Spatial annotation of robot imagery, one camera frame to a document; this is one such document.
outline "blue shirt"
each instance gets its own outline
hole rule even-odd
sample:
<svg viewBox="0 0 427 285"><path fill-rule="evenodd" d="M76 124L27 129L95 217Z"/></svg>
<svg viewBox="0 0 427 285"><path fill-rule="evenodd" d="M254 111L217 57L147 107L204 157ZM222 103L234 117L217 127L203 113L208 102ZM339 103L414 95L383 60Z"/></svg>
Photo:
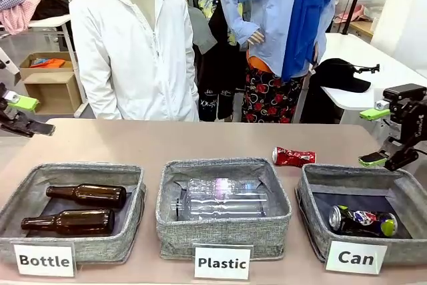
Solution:
<svg viewBox="0 0 427 285"><path fill-rule="evenodd" d="M244 1L249 0L221 0L227 23L240 44L245 43L259 29L265 36L265 43L250 46L250 56L260 58L277 76L281 76L294 0L252 0L250 22L244 21L238 13L237 4ZM334 17L334 12L335 0L331 0L320 15L315 40L318 42L319 60L326 50L325 31ZM293 77L305 75L308 66L306 61L301 72Z"/></svg>
<svg viewBox="0 0 427 285"><path fill-rule="evenodd" d="M313 62L320 15L331 0L294 0L286 42L282 80L298 74L306 60Z"/></svg>

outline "gray fabric basket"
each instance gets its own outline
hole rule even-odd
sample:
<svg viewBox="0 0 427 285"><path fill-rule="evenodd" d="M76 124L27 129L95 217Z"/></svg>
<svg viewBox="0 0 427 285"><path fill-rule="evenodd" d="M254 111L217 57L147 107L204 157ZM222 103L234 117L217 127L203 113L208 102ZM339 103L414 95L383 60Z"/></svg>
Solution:
<svg viewBox="0 0 427 285"><path fill-rule="evenodd" d="M269 217L177 221L171 205L179 197L181 187L175 182L192 178L261 181L270 193ZM157 234L161 240L160 256L166 259L191 259L194 244L245 244L254 245L252 260L283 258L291 212L290 201L277 173L265 159L170 162L163 169L155 208Z"/></svg>
<svg viewBox="0 0 427 285"><path fill-rule="evenodd" d="M332 240L388 247L384 264L427 263L427 193L416 179L404 170L349 168L308 164L302 169L297 187L308 231L323 258L328 257ZM329 231L316 205L314 192L384 196L412 239L341 236Z"/></svg>
<svg viewBox="0 0 427 285"><path fill-rule="evenodd" d="M0 212L0 258L4 262L16 262L13 249L15 242L40 245L71 242L74 243L77 263L124 263L133 246L143 213L145 185L142 178L142 168L129 165L66 163L35 167ZM122 209L126 212L120 214L121 229L112 236L78 238L60 237L54 233L51 233L52 237L33 237L21 229L23 218L40 216L47 207L50 201L45 195L47 187L79 184L119 185L131 193L126 203L127 210Z"/></svg>

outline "cardboard box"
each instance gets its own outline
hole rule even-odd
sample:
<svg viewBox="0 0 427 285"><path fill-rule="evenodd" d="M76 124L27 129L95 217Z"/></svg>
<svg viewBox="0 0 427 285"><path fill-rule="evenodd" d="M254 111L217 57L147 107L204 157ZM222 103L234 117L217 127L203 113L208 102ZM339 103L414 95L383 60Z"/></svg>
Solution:
<svg viewBox="0 0 427 285"><path fill-rule="evenodd" d="M46 59L64 59L65 63L61 68L30 68L31 62L37 58L46 58ZM50 52L50 53L32 53L19 65L21 70L21 79L25 80L28 76L33 75L34 73L57 73L57 72L73 72L73 64L71 63L71 58L69 52Z"/></svg>
<svg viewBox="0 0 427 285"><path fill-rule="evenodd" d="M74 72L33 73L23 82L28 95L40 101L37 115L72 115L81 105Z"/></svg>

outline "orange cloth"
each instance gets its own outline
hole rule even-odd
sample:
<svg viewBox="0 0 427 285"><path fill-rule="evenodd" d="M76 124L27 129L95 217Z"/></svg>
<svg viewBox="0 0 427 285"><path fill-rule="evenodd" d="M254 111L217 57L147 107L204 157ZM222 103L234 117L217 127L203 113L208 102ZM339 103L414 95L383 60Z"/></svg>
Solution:
<svg viewBox="0 0 427 285"><path fill-rule="evenodd" d="M250 67L259 69L260 71L265 71L266 73L272 72L267 64L264 63L260 58L255 56L249 57L249 50L246 52L246 59Z"/></svg>
<svg viewBox="0 0 427 285"><path fill-rule="evenodd" d="M39 63L37 65L32 65L30 68L60 68L65 63L64 59L49 59L44 63Z"/></svg>

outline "black can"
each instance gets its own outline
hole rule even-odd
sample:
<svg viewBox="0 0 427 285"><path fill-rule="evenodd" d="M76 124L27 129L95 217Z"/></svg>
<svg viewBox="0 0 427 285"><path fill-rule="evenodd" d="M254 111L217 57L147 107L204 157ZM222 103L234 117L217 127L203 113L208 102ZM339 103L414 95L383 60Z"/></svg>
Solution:
<svg viewBox="0 0 427 285"><path fill-rule="evenodd" d="M337 234L389 238L396 234L398 221L391 213L349 210L346 206L332 206L329 225Z"/></svg>

